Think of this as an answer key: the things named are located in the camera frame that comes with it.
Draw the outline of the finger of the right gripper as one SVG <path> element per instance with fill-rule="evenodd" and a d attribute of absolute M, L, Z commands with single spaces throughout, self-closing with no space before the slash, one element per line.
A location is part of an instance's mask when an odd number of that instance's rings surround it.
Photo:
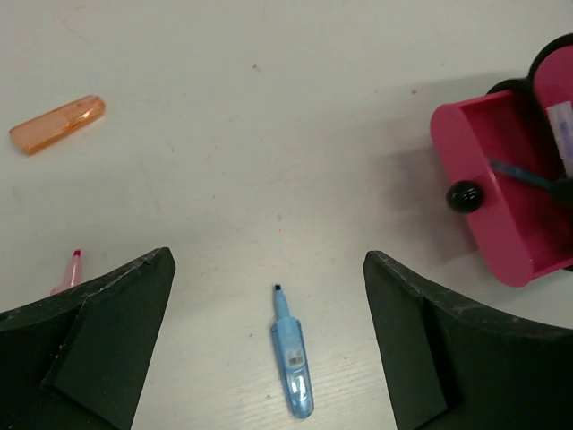
<path fill-rule="evenodd" d="M 568 209 L 573 209 L 573 179 L 562 178 L 549 187 L 551 198 Z"/>

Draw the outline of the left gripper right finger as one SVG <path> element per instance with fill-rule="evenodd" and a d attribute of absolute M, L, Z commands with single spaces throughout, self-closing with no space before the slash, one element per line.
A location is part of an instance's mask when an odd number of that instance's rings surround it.
<path fill-rule="evenodd" d="M 571 428 L 571 330 L 483 305 L 379 251 L 363 275 L 398 428 Z"/>

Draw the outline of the pink top drawer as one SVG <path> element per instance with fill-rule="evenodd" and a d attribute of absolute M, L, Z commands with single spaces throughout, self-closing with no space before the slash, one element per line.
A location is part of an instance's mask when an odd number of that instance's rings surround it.
<path fill-rule="evenodd" d="M 565 101 L 572 102 L 572 50 L 571 45 L 555 50 L 534 73 L 534 91 L 543 109 Z"/>

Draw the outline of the pink drawer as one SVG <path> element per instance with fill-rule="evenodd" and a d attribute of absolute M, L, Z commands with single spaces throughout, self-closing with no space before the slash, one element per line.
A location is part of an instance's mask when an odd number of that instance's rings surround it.
<path fill-rule="evenodd" d="M 572 266 L 572 211 L 490 166 L 499 161 L 559 178 L 563 166 L 545 125 L 532 101 L 509 90 L 441 105 L 431 118 L 449 181 L 471 182 L 482 192 L 466 220 L 492 274 L 511 287 Z"/>
<path fill-rule="evenodd" d="M 565 101 L 572 102 L 572 50 L 571 45 L 555 50 L 534 73 L 534 91 L 543 109 Z"/>

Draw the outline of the orange eraser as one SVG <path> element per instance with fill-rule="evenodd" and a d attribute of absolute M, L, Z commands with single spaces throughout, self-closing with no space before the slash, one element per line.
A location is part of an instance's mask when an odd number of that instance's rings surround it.
<path fill-rule="evenodd" d="M 17 149 L 31 156 L 100 119 L 105 110 L 100 96 L 89 95 L 16 125 L 10 138 Z"/>

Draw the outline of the black drawer organizer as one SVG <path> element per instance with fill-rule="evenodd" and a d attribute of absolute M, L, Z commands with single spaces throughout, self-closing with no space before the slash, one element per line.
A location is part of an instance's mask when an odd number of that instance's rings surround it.
<path fill-rule="evenodd" d="M 572 36 L 544 47 L 526 78 L 490 90 L 502 91 L 517 96 L 526 130 L 509 132 L 489 167 L 523 247 L 508 252 L 504 280 L 523 286 L 572 265 Z"/>

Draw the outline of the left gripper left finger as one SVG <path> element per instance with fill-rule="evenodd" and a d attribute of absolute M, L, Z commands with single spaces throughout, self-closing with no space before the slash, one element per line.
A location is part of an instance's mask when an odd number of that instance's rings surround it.
<path fill-rule="evenodd" d="M 3 429 L 129 429 L 175 260 L 157 248 L 1 314 Z"/>

